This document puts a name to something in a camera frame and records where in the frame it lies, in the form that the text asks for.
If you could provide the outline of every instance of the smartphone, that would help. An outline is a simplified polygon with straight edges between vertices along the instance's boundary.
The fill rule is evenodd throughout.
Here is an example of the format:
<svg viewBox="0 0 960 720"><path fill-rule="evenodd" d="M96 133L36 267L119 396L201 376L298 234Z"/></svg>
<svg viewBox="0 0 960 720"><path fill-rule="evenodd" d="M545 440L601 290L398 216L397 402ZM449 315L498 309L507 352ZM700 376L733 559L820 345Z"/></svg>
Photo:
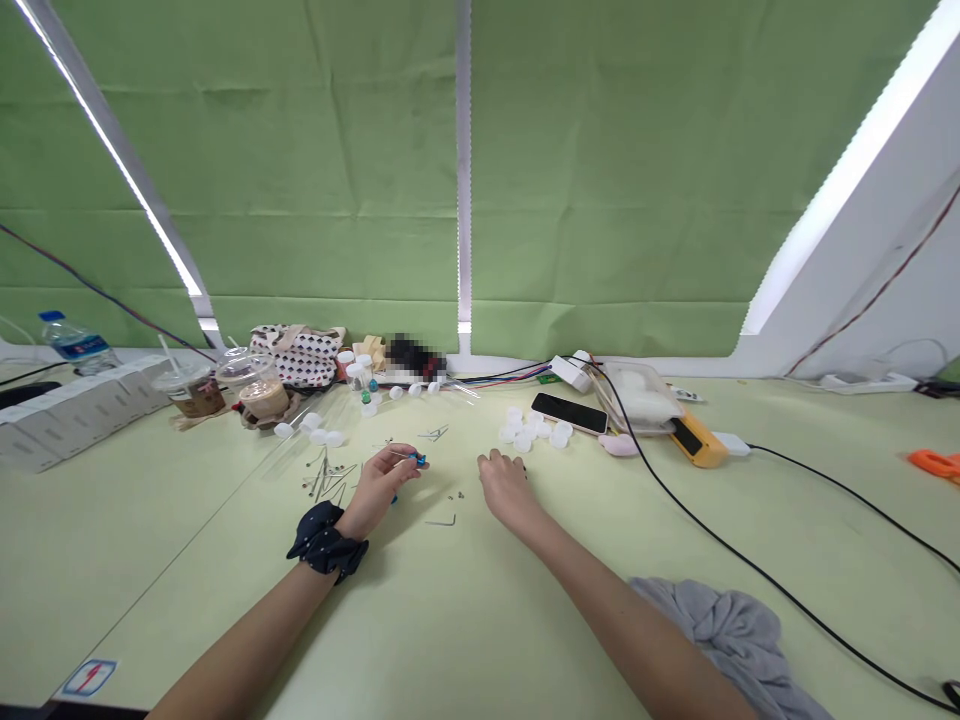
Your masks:
<svg viewBox="0 0 960 720"><path fill-rule="evenodd" d="M546 393L539 393L530 407L551 420L566 420L577 430L591 435L603 435L607 431L607 414L603 410L588 408Z"/></svg>

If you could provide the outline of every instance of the gray cloth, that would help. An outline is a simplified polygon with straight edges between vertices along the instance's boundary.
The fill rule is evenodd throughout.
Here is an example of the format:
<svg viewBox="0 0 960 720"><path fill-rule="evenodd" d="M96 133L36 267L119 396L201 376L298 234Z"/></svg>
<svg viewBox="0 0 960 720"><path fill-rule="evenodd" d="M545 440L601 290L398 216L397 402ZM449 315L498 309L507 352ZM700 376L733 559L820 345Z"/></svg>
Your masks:
<svg viewBox="0 0 960 720"><path fill-rule="evenodd" d="M710 658L762 720L831 720L791 678L777 647L780 618L762 602L693 580L633 578L630 586Z"/></svg>

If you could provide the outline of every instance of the multimeter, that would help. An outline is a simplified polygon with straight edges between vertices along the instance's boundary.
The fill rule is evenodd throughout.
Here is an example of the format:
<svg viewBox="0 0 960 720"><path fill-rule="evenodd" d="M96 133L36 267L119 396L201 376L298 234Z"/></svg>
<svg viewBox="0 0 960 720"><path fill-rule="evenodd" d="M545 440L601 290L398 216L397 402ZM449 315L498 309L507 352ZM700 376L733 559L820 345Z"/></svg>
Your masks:
<svg viewBox="0 0 960 720"><path fill-rule="evenodd" d="M682 418L673 418L674 431L670 434L687 459L697 467L713 468L719 466L729 455L724 445L687 410Z"/></svg>

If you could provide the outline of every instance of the light green desk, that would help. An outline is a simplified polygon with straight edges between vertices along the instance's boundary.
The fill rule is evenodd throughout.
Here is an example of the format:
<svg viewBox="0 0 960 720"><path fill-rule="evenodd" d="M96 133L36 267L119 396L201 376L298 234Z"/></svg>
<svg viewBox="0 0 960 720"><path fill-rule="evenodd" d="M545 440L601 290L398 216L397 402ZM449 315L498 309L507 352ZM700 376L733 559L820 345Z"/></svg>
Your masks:
<svg viewBox="0 0 960 720"><path fill-rule="evenodd" d="M45 703L277 442L175 412L39 475L0 465L0 704Z"/></svg>
<svg viewBox="0 0 960 720"><path fill-rule="evenodd" d="M679 384L709 400L693 409L713 429L812 463L960 558L960 490L900 457L919 447L960 449L957 403L839 397L773 381ZM507 406L529 406L538 389L481 391L474 405L455 393L405 397L384 404L376 418L345 421L352 430L332 452L338 464L361 462L393 437L414 442L433 467L404 488L358 574L310 624L263 716L312 717L318 708L330 717L417 720L642 716L566 596L483 503L475 458L496 445ZM548 389L582 399L566 387ZM450 429L438 442L417 438L444 423ZM162 441L163 449L150 452L162 457L190 443L177 452L188 458L194 443L209 445L199 434ZM218 445L219 469L210 461L198 479L234 484L229 458L253 451L242 436L229 442ZM284 553L309 507L304 464L315 456L300 442L288 463L244 482L92 650L90 657L120 662L95 702L151 707L289 569ZM104 447L101 458L119 453L118 444ZM771 456L705 471L669 439L644 446L688 507L870 657L933 694L935 680L960 671L958 579L870 510ZM639 459L612 458L578 434L563 451L537 441L525 461L544 505L619 574L694 578L767 603L782 620L781 647L796 677L837 718L943 717L861 666L707 537ZM353 485L356 475L349 479ZM453 527L424 524L454 513ZM165 522L172 516L162 513ZM116 553L128 558L131 550ZM62 582L61 592L67 587Z"/></svg>

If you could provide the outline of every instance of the water bottle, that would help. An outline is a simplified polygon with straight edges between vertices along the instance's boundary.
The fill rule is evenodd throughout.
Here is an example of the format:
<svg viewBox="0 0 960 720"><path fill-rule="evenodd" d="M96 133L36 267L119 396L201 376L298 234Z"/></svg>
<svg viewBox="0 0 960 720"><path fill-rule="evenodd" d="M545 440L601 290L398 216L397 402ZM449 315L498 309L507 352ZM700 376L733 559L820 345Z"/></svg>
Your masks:
<svg viewBox="0 0 960 720"><path fill-rule="evenodd" d="M107 341L82 325L67 322L59 310L40 313L43 341L76 368L81 375L96 375L120 367L120 361Z"/></svg>

